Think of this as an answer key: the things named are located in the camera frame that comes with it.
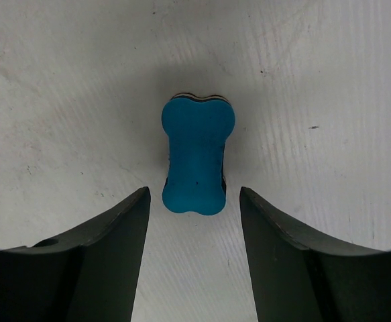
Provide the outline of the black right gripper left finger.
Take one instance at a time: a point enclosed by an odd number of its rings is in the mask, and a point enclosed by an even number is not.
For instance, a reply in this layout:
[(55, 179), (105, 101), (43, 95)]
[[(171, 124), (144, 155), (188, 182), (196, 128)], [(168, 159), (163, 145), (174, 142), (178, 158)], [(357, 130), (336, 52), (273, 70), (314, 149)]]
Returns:
[(34, 246), (0, 250), (0, 321), (129, 321), (150, 201), (143, 187)]

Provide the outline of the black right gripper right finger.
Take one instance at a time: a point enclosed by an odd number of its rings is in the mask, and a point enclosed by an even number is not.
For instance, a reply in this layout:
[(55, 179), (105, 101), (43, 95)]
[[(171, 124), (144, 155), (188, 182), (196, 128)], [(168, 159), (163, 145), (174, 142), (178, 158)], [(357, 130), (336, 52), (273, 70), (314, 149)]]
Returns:
[(239, 194), (259, 321), (391, 321), (391, 250), (355, 245)]

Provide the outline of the blue bone-shaped eraser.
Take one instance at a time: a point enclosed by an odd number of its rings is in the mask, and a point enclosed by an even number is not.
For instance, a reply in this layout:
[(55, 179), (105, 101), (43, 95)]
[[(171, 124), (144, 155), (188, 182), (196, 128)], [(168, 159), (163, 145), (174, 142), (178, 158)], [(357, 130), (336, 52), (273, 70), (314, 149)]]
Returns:
[(164, 206), (174, 213), (215, 215), (222, 211), (226, 204), (225, 144), (235, 127), (231, 104), (218, 95), (180, 93), (165, 104), (162, 127), (169, 143)]

